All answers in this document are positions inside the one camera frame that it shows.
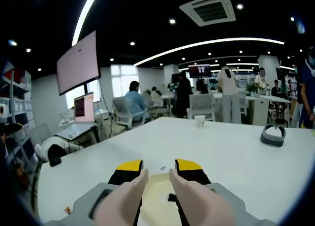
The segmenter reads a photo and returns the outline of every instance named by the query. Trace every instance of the virtual hand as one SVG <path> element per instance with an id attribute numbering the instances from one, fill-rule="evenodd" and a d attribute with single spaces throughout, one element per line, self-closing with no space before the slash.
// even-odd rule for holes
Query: virtual hand
<path id="1" fill-rule="evenodd" d="M 312 114 L 310 115 L 310 120 L 311 120 L 312 122 L 315 122 L 314 113 L 312 113 Z"/>

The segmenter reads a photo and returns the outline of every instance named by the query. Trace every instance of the window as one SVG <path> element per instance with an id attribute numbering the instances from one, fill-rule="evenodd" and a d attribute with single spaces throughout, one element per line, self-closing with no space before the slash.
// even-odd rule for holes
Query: window
<path id="1" fill-rule="evenodd" d="M 190 81 L 190 86 L 193 87 L 193 80 L 190 78 L 189 72 L 186 72 L 186 78 Z"/>
<path id="2" fill-rule="evenodd" d="M 112 65 L 111 74 L 114 97 L 123 97 L 132 81 L 139 82 L 138 69 L 132 65 Z"/>
<path id="3" fill-rule="evenodd" d="M 94 80 L 93 82 L 88 83 L 88 92 L 93 92 L 93 102 L 100 101 L 100 86 L 98 80 Z M 74 107 L 74 99 L 83 96 L 84 94 L 85 93 L 83 85 L 67 92 L 65 94 L 65 99 L 67 101 L 68 109 Z"/>

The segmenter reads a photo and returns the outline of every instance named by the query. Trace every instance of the black ceiling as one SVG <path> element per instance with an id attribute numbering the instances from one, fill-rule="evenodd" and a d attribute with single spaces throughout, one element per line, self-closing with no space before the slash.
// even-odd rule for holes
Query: black ceiling
<path id="1" fill-rule="evenodd" d="M 27 69 L 34 79 L 56 73 L 56 62 L 70 47 L 78 17 L 86 0 L 5 0 L 3 18 L 5 40 L 3 53 L 17 68 Z M 180 64 L 187 61 L 223 56 L 259 56 L 270 51 L 282 65 L 292 66 L 287 56 L 301 56 L 314 42 L 312 0 L 231 0 L 236 21 L 199 27 L 179 9 L 192 0 L 96 0 L 85 20 L 80 38 L 96 30 L 99 67 L 134 64 L 147 57 L 183 45 L 228 37 L 261 37 L 284 41 L 224 42 L 202 45 L 171 53 L 140 66 L 159 67 L 160 63 Z M 236 5 L 242 3 L 243 10 Z M 174 18 L 176 24 L 169 24 Z M 298 25 L 305 33 L 298 33 Z M 7 45 L 14 39 L 18 46 Z M 243 63 L 253 59 L 242 58 Z M 237 63 L 237 58 L 221 59 Z"/>

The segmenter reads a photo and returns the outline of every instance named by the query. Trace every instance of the paper cup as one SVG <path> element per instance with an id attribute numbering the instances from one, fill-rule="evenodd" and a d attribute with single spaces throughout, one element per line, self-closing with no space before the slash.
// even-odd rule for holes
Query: paper cup
<path id="1" fill-rule="evenodd" d="M 204 116 L 204 115 L 196 115 L 194 118 L 196 120 L 197 127 L 198 128 L 202 128 L 204 123 L 205 123 L 206 116 Z"/>

